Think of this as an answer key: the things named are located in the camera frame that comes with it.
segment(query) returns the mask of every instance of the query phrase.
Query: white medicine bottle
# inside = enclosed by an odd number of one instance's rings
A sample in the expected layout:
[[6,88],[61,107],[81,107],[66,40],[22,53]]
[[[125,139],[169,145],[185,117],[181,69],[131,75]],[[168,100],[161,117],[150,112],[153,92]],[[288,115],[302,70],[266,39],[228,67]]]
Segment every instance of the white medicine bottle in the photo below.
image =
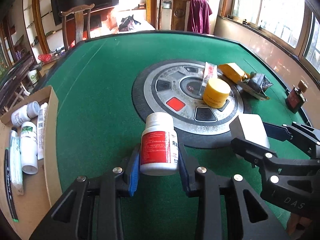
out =
[[13,126],[19,127],[24,122],[30,121],[39,114],[40,106],[37,101],[33,101],[27,105],[20,107],[11,115],[11,122]]
[[152,176],[178,171],[178,138],[173,118],[164,112],[147,117],[141,137],[140,172]]

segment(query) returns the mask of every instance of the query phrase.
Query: maroon towel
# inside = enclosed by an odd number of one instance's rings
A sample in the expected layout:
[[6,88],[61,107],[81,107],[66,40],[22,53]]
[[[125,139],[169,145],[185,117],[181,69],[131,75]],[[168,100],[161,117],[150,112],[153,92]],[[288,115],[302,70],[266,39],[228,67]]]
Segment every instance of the maroon towel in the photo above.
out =
[[207,0],[191,0],[187,31],[210,34],[209,15],[211,14]]

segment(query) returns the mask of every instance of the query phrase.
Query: green felt table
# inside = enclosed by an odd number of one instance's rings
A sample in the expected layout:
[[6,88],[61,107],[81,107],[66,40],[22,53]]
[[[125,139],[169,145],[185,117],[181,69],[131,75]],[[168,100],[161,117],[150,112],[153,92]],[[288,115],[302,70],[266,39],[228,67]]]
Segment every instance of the green felt table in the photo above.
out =
[[[274,84],[269,101],[250,99],[252,113],[281,125],[303,123],[285,104],[285,90],[268,67],[237,43],[182,33],[133,33],[106,36],[79,44],[46,79],[59,99],[57,160],[62,190],[79,175],[100,176],[119,165],[140,142],[144,122],[131,99],[132,84],[146,67],[168,59],[191,59],[214,64],[235,62],[244,71],[264,73]],[[289,142],[270,139],[279,157],[307,158]],[[202,166],[216,174],[241,174],[258,192],[258,168],[239,160],[230,147],[212,150],[187,148]],[[197,198],[187,198],[179,174],[141,175],[137,192],[122,200],[125,239],[193,239]],[[285,226],[290,213],[269,204]],[[226,215],[222,211],[224,237]]]

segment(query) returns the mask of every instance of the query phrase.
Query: white lotion bottle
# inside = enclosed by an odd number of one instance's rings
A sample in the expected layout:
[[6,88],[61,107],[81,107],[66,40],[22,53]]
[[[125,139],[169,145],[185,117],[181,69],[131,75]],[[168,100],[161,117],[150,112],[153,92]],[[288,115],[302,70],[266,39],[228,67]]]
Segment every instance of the white lotion bottle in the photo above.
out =
[[44,151],[44,126],[46,124],[48,103],[44,103],[40,106],[40,111],[37,119],[37,144],[38,144],[38,160],[43,159]]
[[20,134],[21,167],[26,174],[38,172],[37,127],[32,122],[24,122]]
[[164,112],[147,117],[141,137],[140,172],[152,176],[178,171],[178,139],[173,118]]
[[19,127],[24,122],[30,121],[36,117],[39,113],[40,106],[37,101],[33,101],[27,105],[24,105],[14,111],[11,115],[11,122],[13,126]]

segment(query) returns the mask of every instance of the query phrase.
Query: white bottle cap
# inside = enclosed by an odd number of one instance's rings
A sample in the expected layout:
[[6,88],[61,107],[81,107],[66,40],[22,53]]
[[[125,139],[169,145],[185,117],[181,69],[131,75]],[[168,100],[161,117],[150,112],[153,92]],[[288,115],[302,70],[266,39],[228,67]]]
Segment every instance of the white bottle cap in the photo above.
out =
[[168,129],[174,129],[172,116],[164,112],[155,112],[148,115],[146,129],[155,125],[165,125]]
[[26,174],[38,172],[38,158],[35,154],[21,154],[21,169]]
[[27,114],[30,119],[36,117],[39,114],[40,106],[37,101],[33,101],[27,106]]

